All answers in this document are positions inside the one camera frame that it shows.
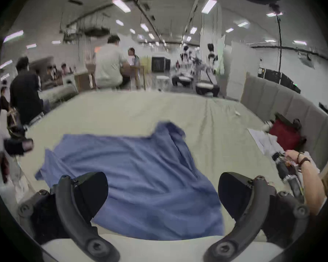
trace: person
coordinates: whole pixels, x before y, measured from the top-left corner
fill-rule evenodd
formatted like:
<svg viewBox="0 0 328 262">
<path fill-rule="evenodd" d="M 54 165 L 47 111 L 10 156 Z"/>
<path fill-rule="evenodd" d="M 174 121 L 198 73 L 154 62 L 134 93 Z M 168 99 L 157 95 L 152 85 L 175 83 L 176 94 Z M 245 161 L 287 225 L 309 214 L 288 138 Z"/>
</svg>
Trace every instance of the person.
<svg viewBox="0 0 328 262">
<path fill-rule="evenodd" d="M 10 86 L 11 106 L 17 109 L 21 124 L 27 125 L 43 112 L 43 100 L 38 94 L 38 76 L 29 71 L 28 58 L 20 58 L 16 69 L 18 76 Z"/>
<path fill-rule="evenodd" d="M 8 112 L 10 110 L 10 104 L 5 97 L 6 89 L 6 86 L 0 89 L 0 110 L 6 110 Z"/>
<path fill-rule="evenodd" d="M 128 56 L 133 57 L 133 63 L 130 63 L 131 66 L 140 66 L 140 58 L 135 54 L 135 49 L 133 47 L 129 48 Z"/>
<path fill-rule="evenodd" d="M 97 88 L 112 88 L 123 83 L 120 66 L 130 67 L 119 47 L 120 38 L 111 35 L 107 44 L 96 53 L 95 82 Z"/>
<path fill-rule="evenodd" d="M 69 68 L 67 68 L 67 65 L 65 63 L 62 63 L 61 68 L 62 68 L 62 76 L 68 75 L 70 73 L 70 70 Z"/>
<path fill-rule="evenodd" d="M 310 213 L 317 215 L 326 201 L 326 194 L 316 168 L 313 166 L 309 158 L 297 151 L 286 151 L 285 156 L 291 158 L 294 162 L 300 165 L 304 180 L 306 205 L 308 206 Z"/>
</svg>

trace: sofa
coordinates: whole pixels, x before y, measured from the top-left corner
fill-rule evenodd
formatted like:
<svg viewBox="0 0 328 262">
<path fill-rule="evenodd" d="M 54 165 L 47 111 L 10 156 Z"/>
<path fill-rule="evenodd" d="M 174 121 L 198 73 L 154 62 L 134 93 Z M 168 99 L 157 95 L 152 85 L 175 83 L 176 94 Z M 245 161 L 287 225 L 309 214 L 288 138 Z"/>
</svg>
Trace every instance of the sofa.
<svg viewBox="0 0 328 262">
<path fill-rule="evenodd" d="M 278 112 L 289 121 L 299 119 L 308 151 L 319 170 L 328 161 L 328 115 L 308 99 L 280 84 L 247 75 L 241 103 L 261 120 L 275 119 Z"/>
</svg>

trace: woman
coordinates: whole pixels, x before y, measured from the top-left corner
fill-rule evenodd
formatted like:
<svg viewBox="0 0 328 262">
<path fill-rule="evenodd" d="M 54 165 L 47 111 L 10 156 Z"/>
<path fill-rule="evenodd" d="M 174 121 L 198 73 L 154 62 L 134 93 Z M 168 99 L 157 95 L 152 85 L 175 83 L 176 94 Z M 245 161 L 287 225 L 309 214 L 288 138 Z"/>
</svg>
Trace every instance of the woman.
<svg viewBox="0 0 328 262">
<path fill-rule="evenodd" d="M 10 110 L 10 104 L 5 97 L 6 89 L 7 89 L 6 86 L 3 86 L 0 89 L 0 110 L 6 110 L 8 112 Z"/>
</svg>

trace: human arm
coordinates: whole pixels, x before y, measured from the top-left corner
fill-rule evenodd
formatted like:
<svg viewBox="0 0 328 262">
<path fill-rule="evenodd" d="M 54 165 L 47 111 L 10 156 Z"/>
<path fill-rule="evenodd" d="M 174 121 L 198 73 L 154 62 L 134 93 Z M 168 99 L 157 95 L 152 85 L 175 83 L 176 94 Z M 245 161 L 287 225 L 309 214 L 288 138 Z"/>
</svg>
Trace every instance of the human arm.
<svg viewBox="0 0 328 262">
<path fill-rule="evenodd" d="M 286 151 L 285 156 L 299 163 L 306 156 L 299 154 L 297 151 Z M 304 181 L 306 205 L 314 215 L 318 214 L 326 198 L 321 178 L 316 168 L 309 161 L 301 165 L 301 173 Z"/>
</svg>

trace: black cabinet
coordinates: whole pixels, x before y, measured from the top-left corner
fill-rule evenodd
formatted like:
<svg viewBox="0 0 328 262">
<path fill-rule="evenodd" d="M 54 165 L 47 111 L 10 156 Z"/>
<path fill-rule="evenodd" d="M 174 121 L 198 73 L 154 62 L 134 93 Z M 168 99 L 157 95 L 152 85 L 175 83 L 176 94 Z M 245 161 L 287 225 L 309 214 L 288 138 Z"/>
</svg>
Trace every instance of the black cabinet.
<svg viewBox="0 0 328 262">
<path fill-rule="evenodd" d="M 152 72 L 164 72 L 165 70 L 170 70 L 170 59 L 152 57 Z"/>
</svg>

